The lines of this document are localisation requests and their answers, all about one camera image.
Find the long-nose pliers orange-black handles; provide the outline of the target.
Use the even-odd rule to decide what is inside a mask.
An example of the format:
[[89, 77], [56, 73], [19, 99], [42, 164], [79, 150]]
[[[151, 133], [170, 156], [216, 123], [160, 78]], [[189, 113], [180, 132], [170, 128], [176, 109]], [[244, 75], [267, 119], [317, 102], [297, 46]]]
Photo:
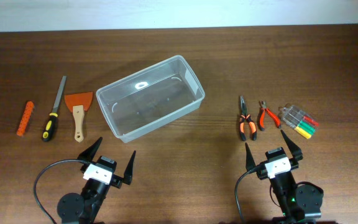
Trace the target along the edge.
[[239, 135], [242, 141], [246, 141], [246, 135], [245, 135], [245, 125], [246, 123], [250, 127], [250, 136], [251, 140], [255, 141], [257, 139], [257, 128], [256, 124], [253, 121], [251, 115], [247, 112], [246, 103], [244, 100], [244, 97], [241, 95], [239, 97], [239, 106], [241, 110], [241, 114], [239, 117]]

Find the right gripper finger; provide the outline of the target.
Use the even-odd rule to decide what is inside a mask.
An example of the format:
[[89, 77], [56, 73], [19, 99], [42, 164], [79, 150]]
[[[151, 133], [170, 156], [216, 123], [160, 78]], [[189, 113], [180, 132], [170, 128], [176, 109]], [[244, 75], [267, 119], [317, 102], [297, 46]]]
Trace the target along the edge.
[[245, 147], [246, 147], [246, 170], [251, 171], [256, 167], [256, 164], [253, 155], [250, 151], [250, 147], [247, 143], [245, 143]]
[[294, 159], [296, 160], [302, 160], [303, 158], [303, 153], [301, 151], [301, 148], [299, 146], [297, 146], [284, 132], [284, 130], [280, 131], [284, 141], [286, 142], [288, 149], [290, 150], [292, 156]]

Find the file with yellow-black handle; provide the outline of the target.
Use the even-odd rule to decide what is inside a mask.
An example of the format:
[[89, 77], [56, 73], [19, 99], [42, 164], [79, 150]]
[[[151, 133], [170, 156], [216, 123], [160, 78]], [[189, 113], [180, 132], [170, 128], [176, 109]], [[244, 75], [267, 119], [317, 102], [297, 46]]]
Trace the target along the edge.
[[58, 121], [58, 110], [60, 107], [60, 102], [62, 100], [66, 80], [67, 80], [67, 76], [62, 76], [59, 89], [57, 91], [57, 95], [53, 104], [52, 111], [49, 114], [48, 121], [42, 133], [42, 141], [44, 142], [50, 141], [55, 133], [55, 129], [57, 127], [57, 121]]

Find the orange perforated bit holder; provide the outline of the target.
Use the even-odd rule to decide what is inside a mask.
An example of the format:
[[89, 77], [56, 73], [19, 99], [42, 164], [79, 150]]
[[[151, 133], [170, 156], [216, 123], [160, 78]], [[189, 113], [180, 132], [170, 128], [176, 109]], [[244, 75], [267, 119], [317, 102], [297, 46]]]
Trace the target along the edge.
[[24, 112], [22, 115], [22, 118], [19, 122], [18, 129], [16, 131], [16, 134], [20, 137], [22, 137], [25, 134], [25, 131], [27, 129], [27, 126], [29, 124], [30, 117], [32, 116], [32, 112], [34, 110], [34, 103], [32, 101], [28, 101], [25, 104]]

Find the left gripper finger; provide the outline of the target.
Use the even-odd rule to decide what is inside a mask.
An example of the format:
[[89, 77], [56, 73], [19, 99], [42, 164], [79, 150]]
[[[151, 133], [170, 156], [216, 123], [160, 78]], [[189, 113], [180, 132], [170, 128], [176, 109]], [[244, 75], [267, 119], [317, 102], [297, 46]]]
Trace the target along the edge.
[[79, 154], [77, 159], [87, 162], [92, 162], [96, 152], [98, 151], [100, 144], [103, 138], [100, 137], [94, 144], [92, 144], [89, 148], [85, 149], [82, 153]]
[[136, 151], [132, 153], [131, 158], [124, 171], [123, 183], [127, 185], [131, 185], [132, 183], [135, 155], [136, 155]]

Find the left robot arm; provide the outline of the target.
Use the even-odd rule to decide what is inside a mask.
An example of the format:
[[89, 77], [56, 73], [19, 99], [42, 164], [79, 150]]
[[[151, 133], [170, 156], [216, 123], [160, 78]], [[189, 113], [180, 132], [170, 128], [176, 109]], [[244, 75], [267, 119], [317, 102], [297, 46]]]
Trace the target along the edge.
[[57, 213], [62, 223], [93, 223], [111, 187], [121, 188], [132, 183], [136, 152], [133, 152], [122, 177], [116, 175], [117, 162], [101, 156], [94, 156], [102, 142], [99, 138], [93, 145], [79, 154], [83, 162], [81, 171], [86, 180], [80, 194], [69, 193], [58, 202]]

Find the orange scraper with wooden handle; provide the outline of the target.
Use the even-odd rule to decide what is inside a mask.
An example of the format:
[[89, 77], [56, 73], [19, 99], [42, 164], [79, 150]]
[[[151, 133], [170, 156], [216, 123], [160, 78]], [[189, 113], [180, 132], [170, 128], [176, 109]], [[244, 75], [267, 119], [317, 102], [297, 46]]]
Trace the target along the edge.
[[93, 92], [75, 93], [65, 95], [65, 104], [73, 115], [75, 122], [74, 138], [77, 142], [84, 140], [83, 120], [93, 100]]

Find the small red-handled cutter pliers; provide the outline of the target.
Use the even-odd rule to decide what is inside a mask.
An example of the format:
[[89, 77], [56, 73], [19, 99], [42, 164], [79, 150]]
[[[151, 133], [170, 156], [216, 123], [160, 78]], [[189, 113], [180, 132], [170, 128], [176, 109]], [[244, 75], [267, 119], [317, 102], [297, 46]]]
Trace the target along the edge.
[[260, 105], [260, 110], [259, 110], [259, 114], [257, 117], [257, 125], [258, 128], [261, 131], [265, 131], [265, 125], [264, 125], [264, 119], [265, 119], [265, 115], [267, 114], [269, 117], [271, 117], [275, 123], [275, 126], [277, 128], [281, 128], [281, 122], [280, 119], [278, 118], [278, 116], [276, 114], [274, 114], [268, 107], [265, 101], [259, 101], [259, 105]]

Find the clear plastic storage box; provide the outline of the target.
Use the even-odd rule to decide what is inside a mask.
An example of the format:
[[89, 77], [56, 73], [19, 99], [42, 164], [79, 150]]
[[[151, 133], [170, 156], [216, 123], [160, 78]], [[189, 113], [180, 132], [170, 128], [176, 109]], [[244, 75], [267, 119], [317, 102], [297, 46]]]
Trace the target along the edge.
[[98, 89], [96, 98], [112, 133], [128, 143], [197, 110], [205, 92], [175, 55]]

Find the clear case of mini screwdrivers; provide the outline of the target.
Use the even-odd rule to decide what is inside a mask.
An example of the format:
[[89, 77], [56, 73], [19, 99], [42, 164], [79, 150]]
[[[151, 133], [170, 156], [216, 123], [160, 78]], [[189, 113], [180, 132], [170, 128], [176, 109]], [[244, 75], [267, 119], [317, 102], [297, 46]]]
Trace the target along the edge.
[[319, 128], [319, 123], [301, 108], [286, 104], [279, 107], [278, 117], [305, 139], [310, 139]]

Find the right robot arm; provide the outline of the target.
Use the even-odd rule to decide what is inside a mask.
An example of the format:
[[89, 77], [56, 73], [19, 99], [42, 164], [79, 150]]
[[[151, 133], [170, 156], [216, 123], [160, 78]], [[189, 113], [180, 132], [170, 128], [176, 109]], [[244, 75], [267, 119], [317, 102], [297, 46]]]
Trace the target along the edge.
[[292, 157], [279, 147], [265, 153], [267, 160], [255, 164], [248, 144], [246, 147], [246, 170], [255, 173], [260, 180], [270, 181], [270, 194], [275, 194], [283, 216], [272, 219], [274, 223], [316, 223], [321, 217], [324, 191], [311, 182], [296, 182], [292, 170], [299, 167], [303, 153], [286, 134], [281, 132]]

